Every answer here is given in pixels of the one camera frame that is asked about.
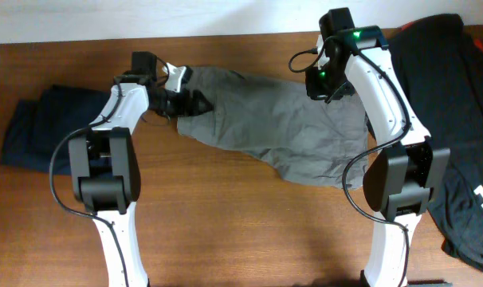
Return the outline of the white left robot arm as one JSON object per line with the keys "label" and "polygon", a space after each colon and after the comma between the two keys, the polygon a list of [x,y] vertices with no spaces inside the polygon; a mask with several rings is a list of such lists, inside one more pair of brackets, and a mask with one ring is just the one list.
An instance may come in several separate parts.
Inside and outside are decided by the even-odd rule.
{"label": "white left robot arm", "polygon": [[150,284],[135,226],[141,175],[132,135],[148,111],[175,118],[212,110],[200,92],[185,87],[192,74],[186,65],[134,52],[97,118],[66,140],[73,192],[100,236],[110,286]]}

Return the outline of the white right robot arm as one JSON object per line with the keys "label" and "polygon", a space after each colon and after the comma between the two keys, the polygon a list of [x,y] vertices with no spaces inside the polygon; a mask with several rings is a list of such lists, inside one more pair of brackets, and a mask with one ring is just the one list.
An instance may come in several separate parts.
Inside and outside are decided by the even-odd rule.
{"label": "white right robot arm", "polygon": [[362,286],[407,286],[414,231],[442,185],[450,157],[410,106],[396,77],[387,39],[378,26],[355,26],[347,7],[319,20],[316,59],[305,68],[309,98],[330,103],[358,95],[376,140],[363,192],[374,223]]}

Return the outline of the grey shorts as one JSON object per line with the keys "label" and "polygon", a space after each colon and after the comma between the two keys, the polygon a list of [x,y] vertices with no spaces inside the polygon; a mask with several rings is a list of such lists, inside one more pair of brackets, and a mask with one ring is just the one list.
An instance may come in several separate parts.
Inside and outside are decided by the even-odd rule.
{"label": "grey shorts", "polygon": [[194,67],[188,88],[213,105],[181,117],[180,135],[272,166],[283,179],[318,187],[361,187],[368,162],[365,110],[357,95],[326,104],[307,97],[303,84],[217,67]]}

